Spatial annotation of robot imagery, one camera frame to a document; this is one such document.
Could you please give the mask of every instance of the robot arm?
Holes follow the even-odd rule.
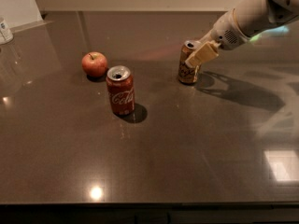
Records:
[[[215,22],[186,64],[201,65],[218,57],[218,49],[235,49],[264,30],[296,20],[299,0],[244,0]]]

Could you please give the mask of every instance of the coca-cola logo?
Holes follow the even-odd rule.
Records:
[[[131,88],[129,91],[110,94],[110,96],[112,104],[126,105],[134,100],[134,89]]]

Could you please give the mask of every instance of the white bottle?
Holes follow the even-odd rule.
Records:
[[[13,34],[11,33],[4,18],[0,17],[0,45],[5,44],[13,39]]]

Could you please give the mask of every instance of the gold can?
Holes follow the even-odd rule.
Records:
[[[194,68],[190,68],[186,65],[185,61],[198,48],[198,46],[198,41],[187,40],[181,48],[178,67],[178,80],[184,84],[194,84],[197,82],[200,68],[199,65]]]

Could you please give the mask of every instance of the red soda can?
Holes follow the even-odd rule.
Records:
[[[133,77],[129,68],[119,65],[107,72],[107,89],[112,112],[116,115],[128,115],[135,109]]]

